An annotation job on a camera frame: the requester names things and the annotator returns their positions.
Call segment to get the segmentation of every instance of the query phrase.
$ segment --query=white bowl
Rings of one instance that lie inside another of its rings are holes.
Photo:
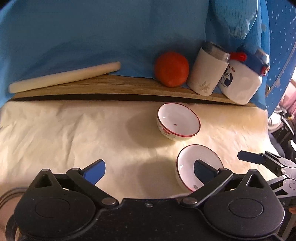
[[[160,132],[173,141],[185,141],[200,130],[200,120],[188,107],[178,103],[166,103],[157,111]]]
[[[217,154],[206,146],[189,145],[184,147],[177,157],[175,169],[177,181],[184,191],[194,192],[204,185],[194,174],[196,160],[202,160],[217,170],[223,167]]]

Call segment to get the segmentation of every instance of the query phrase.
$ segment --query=wooden board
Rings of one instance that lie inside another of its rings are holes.
[[[182,87],[169,88],[153,79],[105,74],[87,80],[16,93],[12,99],[69,94],[136,94],[170,96],[235,104],[223,94],[202,96]]]

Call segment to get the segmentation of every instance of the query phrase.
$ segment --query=blue polka dot fabric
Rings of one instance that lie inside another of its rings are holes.
[[[269,116],[283,96],[296,66],[296,8],[287,0],[267,0],[270,31],[270,71],[266,83],[274,87],[266,97]]]

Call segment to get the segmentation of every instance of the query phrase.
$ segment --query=rolling pin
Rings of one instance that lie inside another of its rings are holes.
[[[70,83],[78,80],[85,80],[102,74],[107,74],[120,69],[120,62],[100,64],[84,69],[71,70],[67,72],[45,75],[37,78],[13,82],[9,85],[10,93],[18,93],[27,90],[43,88],[52,85]]]

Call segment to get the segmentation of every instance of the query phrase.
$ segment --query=round orange object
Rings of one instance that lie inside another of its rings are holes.
[[[180,86],[187,80],[189,64],[183,55],[167,52],[156,60],[154,74],[167,87]]]

